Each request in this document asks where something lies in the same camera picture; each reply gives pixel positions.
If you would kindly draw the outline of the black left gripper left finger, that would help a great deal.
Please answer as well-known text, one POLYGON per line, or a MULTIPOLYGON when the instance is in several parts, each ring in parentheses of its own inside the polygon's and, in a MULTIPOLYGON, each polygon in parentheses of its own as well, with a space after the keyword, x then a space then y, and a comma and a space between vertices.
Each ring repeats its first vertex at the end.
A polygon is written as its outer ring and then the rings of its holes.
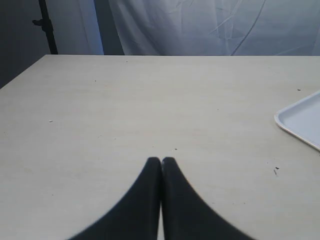
POLYGON ((147 159, 139 176, 104 216, 72 240, 156 240, 161 205, 161 162, 147 159))

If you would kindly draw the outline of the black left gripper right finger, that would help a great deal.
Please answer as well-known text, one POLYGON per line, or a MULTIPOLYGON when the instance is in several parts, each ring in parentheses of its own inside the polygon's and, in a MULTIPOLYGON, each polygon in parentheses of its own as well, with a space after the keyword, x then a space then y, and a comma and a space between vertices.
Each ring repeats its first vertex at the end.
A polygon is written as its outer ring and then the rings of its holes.
POLYGON ((251 240, 218 215, 189 184, 176 160, 162 160, 162 219, 166 240, 251 240))

